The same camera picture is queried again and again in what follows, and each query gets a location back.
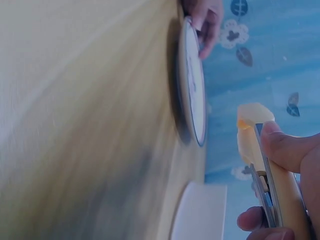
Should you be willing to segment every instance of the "fingernail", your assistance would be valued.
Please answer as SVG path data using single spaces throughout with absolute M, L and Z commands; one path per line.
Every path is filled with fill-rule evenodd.
M 281 133 L 281 129 L 274 121 L 266 121 L 263 124 L 262 132 L 266 134 Z
M 275 232 L 275 233 L 272 233 L 269 236 L 267 236 L 265 240 L 284 240 L 286 233 L 287 233 L 286 231 L 285 232 Z

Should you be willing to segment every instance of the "leaf pattern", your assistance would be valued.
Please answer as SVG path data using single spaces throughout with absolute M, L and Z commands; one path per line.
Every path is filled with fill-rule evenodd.
M 248 2 L 247 0 L 233 0 L 230 9 L 237 17 L 244 16 L 248 12 Z
M 288 104 L 298 105 L 298 102 L 299 102 L 299 93 L 298 92 L 292 93 L 288 99 Z
M 286 111 L 289 115 L 293 116 L 293 117 L 300 117 L 300 112 L 299 112 L 299 108 L 297 107 L 296 104 L 292 104 L 290 103 L 287 108 Z
M 236 57 L 238 60 L 248 67 L 253 66 L 253 58 L 251 52 L 246 47 L 240 47 L 236 50 Z

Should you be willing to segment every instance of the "hand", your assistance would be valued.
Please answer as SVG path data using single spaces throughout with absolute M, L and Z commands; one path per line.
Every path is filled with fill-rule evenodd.
M 199 42 L 204 43 L 199 57 L 205 59 L 219 37 L 224 18 L 222 0 L 182 0 L 182 5 L 192 18 L 192 26 L 198 30 Z
M 320 239 L 320 133 L 310 137 L 293 137 L 281 132 L 273 122 L 266 122 L 261 132 L 261 144 L 268 159 L 284 169 L 300 173 L 300 190 L 313 229 Z M 261 207 L 251 207 L 242 213 L 238 226 L 251 234 L 247 240 L 294 240 L 288 228 L 263 228 Z

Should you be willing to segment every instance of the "blue tablecloth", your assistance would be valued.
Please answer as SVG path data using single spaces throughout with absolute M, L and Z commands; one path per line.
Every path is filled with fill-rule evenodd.
M 239 213 L 258 203 L 237 146 L 237 107 L 260 102 L 288 134 L 320 132 L 320 1 L 224 0 L 219 42 L 203 63 L 209 127 L 206 183 L 228 184 L 225 240 L 248 235 Z M 291 96 L 298 95 L 298 103 Z

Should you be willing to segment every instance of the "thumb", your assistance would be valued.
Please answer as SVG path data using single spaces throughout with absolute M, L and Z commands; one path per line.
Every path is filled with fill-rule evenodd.
M 300 173 L 304 157 L 320 145 L 320 134 L 309 137 L 289 136 L 274 121 L 268 121 L 263 124 L 261 144 L 269 160 L 290 172 Z
M 202 26 L 206 20 L 207 14 L 209 10 L 209 4 L 206 0 L 198 0 L 195 8 L 191 13 L 192 17 L 192 26 L 201 31 Z

